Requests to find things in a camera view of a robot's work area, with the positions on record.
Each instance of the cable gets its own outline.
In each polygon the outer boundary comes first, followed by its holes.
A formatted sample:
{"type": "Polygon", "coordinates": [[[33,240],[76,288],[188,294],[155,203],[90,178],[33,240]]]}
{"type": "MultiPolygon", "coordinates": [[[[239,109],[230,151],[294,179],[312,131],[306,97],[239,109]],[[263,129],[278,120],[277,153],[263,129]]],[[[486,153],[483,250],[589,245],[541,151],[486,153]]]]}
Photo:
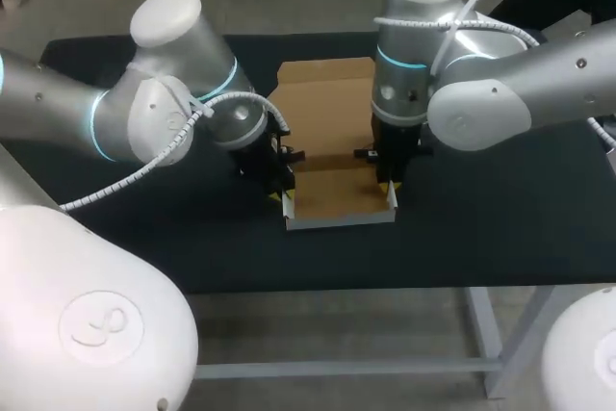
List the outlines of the cable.
{"type": "Polygon", "coordinates": [[[257,103],[261,103],[270,113],[273,114],[276,122],[278,123],[280,130],[283,132],[289,132],[289,126],[285,121],[284,117],[278,111],[278,109],[269,101],[266,97],[261,96],[258,93],[252,93],[250,91],[230,91],[228,93],[224,93],[223,95],[216,96],[204,103],[206,108],[197,110],[194,114],[187,120],[186,124],[180,129],[177,133],[173,141],[163,150],[161,151],[152,161],[147,163],[145,166],[137,170],[135,173],[113,183],[107,188],[99,190],[95,193],[89,194],[88,196],[84,196],[81,199],[77,199],[75,201],[68,202],[60,206],[60,208],[64,212],[70,212],[80,207],[91,204],[92,202],[98,201],[110,194],[117,193],[120,190],[132,185],[133,183],[141,180],[145,175],[150,173],[158,164],[160,164],[167,156],[169,156],[188,136],[190,131],[193,129],[196,122],[203,116],[203,112],[209,110],[213,110],[214,107],[223,101],[233,99],[233,98],[246,98],[251,101],[255,101],[257,103]]]}
{"type": "MultiPolygon", "coordinates": [[[[417,28],[417,29],[440,29],[447,31],[453,26],[453,21],[408,21],[405,19],[392,19],[377,17],[374,19],[376,24],[386,26],[396,26],[401,28],[417,28]]],[[[476,29],[480,31],[493,31],[497,33],[506,33],[517,38],[520,38],[531,47],[539,46],[539,42],[526,31],[511,26],[510,24],[496,23],[492,21],[483,21],[479,19],[465,19],[460,21],[458,29],[476,29]]]]}
{"type": "Polygon", "coordinates": [[[616,149],[616,140],[612,138],[605,129],[602,128],[601,124],[597,122],[597,120],[593,117],[588,117],[587,122],[590,126],[597,132],[597,135],[601,137],[603,141],[605,141],[611,148],[616,149]]]}
{"type": "Polygon", "coordinates": [[[430,68],[430,76],[435,77],[438,72],[441,70],[441,62],[443,58],[447,55],[449,51],[449,47],[451,43],[455,39],[455,33],[460,27],[460,23],[466,17],[467,14],[473,9],[478,0],[469,0],[464,7],[460,9],[460,12],[453,19],[453,24],[451,28],[445,33],[445,40],[441,42],[441,46],[439,47],[438,52],[436,52],[436,56],[434,57],[434,61],[432,62],[432,67],[430,68]]]}

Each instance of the black table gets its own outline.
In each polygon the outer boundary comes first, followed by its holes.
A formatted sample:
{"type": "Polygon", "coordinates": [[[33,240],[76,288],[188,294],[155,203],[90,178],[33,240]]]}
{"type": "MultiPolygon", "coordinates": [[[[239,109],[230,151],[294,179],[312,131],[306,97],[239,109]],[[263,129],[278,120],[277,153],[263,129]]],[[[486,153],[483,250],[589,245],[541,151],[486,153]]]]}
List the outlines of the black table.
{"type": "MultiPolygon", "coordinates": [[[[376,44],[373,33],[227,40],[263,95],[284,61],[371,56],[376,44]]],[[[67,39],[49,43],[42,61],[109,87],[133,53],[128,37],[67,39]]],[[[136,167],[35,143],[7,147],[59,202],[136,167]]],[[[616,281],[616,182],[585,122],[478,153],[437,146],[410,165],[395,224],[287,232],[277,205],[231,169],[198,133],[180,164],[74,217],[187,293],[616,281]]]]}

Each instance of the metal table frame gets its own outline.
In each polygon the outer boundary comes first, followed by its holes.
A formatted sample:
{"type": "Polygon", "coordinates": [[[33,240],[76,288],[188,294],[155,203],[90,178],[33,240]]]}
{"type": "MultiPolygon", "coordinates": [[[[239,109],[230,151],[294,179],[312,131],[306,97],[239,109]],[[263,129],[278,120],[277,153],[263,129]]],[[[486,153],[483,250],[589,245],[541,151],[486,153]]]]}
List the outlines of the metal table frame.
{"type": "Polygon", "coordinates": [[[199,365],[194,378],[326,376],[348,374],[430,374],[484,372],[487,398],[506,398],[516,378],[539,352],[546,335],[572,303],[570,286],[540,286],[503,344],[487,288],[466,288],[478,358],[425,358],[370,361],[308,361],[199,365]]]}

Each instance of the cardboard box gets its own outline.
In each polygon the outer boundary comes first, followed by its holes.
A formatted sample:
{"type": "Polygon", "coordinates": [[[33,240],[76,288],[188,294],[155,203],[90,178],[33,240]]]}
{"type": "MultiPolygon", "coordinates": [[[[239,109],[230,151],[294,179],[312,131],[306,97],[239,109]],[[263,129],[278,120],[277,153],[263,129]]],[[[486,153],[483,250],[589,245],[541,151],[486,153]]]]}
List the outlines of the cardboard box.
{"type": "Polygon", "coordinates": [[[306,152],[295,195],[283,195],[288,230],[391,222],[398,203],[353,151],[372,144],[370,58],[283,63],[269,100],[291,128],[283,142],[306,152]]]}

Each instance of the white cardboard edge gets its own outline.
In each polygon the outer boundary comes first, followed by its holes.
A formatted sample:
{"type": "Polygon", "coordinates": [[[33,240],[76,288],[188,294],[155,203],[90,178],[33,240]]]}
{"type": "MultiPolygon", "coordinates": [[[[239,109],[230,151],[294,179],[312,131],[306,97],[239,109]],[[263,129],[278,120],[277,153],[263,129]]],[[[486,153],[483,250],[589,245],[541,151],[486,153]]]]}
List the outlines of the white cardboard edge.
{"type": "Polygon", "coordinates": [[[287,231],[309,230],[313,228],[334,228],[337,226],[369,225],[375,223],[391,223],[396,221],[398,199],[396,189],[390,181],[387,190],[387,202],[389,210],[375,212],[373,214],[349,214],[340,218],[308,218],[295,219],[295,202],[286,194],[282,195],[282,216],[285,220],[287,231]]]}

